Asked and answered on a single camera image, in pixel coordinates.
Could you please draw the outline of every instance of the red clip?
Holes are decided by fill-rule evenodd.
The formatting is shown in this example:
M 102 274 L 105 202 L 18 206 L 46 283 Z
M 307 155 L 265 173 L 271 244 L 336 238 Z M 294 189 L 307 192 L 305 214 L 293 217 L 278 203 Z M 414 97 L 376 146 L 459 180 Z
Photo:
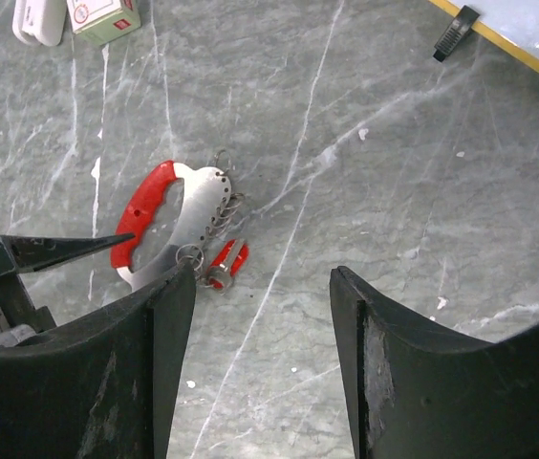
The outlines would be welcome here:
M 229 254 L 229 251 L 233 247 L 234 243 L 235 239 L 231 239 L 230 241 L 228 241 L 208 268 L 221 265 L 226 260 L 227 255 Z M 242 268 L 242 265 L 244 265 L 244 262 L 247 261 L 247 258 L 248 244 L 244 244 L 244 246 L 242 246 L 242 248 L 240 249 L 238 255 L 235 257 L 235 260 L 233 260 L 233 264 L 231 265 L 231 270 L 229 271 L 229 275 L 231 277 L 234 277 L 235 274 L 238 273 L 240 268 Z M 221 282 L 216 279 L 209 279 L 208 283 L 217 290 L 221 290 L 224 287 Z

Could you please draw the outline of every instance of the white plastic object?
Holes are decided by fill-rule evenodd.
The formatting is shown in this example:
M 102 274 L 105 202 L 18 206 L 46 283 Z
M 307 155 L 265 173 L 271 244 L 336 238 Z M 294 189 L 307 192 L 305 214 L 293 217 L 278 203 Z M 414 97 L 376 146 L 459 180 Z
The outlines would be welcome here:
M 26 45 L 57 46 L 67 11 L 66 0 L 16 0 L 12 32 Z

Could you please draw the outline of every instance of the small box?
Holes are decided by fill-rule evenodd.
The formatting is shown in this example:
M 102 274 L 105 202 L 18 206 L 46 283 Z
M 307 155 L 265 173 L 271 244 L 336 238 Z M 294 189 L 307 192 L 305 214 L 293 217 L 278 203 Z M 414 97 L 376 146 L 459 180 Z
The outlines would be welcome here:
M 68 0 L 72 30 L 101 46 L 140 27 L 136 0 Z

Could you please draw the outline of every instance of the gray marble countertop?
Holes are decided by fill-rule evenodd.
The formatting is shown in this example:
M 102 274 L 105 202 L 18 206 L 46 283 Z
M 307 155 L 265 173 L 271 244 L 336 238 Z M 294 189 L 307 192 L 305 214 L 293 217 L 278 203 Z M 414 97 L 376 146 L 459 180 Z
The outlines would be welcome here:
M 168 457 L 353 457 L 338 265 L 483 339 L 539 320 L 539 75 L 478 36 L 435 61 L 425 0 L 140 8 L 103 49 L 30 48 L 0 0 L 0 233 L 112 234 L 156 164 L 230 149 L 250 258 L 199 291 Z M 108 253 L 26 282 L 59 323 L 129 292 Z

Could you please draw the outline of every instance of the yellow frame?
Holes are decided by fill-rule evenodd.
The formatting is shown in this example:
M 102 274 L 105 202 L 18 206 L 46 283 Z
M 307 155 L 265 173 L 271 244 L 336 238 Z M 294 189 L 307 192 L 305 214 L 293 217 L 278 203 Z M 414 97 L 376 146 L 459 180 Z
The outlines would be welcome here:
M 455 5 L 450 3 L 448 0 L 429 0 L 429 1 L 433 3 L 435 6 L 441 8 L 442 10 L 450 14 L 452 17 L 455 17 L 460 11 L 459 7 L 456 7 Z M 514 45 L 512 42 L 510 42 L 503 36 L 499 35 L 498 33 L 493 31 L 492 29 L 490 29 L 488 26 L 486 26 L 480 21 L 476 21 L 472 29 L 475 32 L 479 33 L 484 38 L 486 38 L 488 41 L 494 43 L 499 48 L 509 53 L 510 55 L 514 56 L 521 62 L 524 62 L 531 69 L 539 73 L 539 59 L 535 57 L 534 55 L 530 55 L 522 48 L 519 48 L 518 46 Z

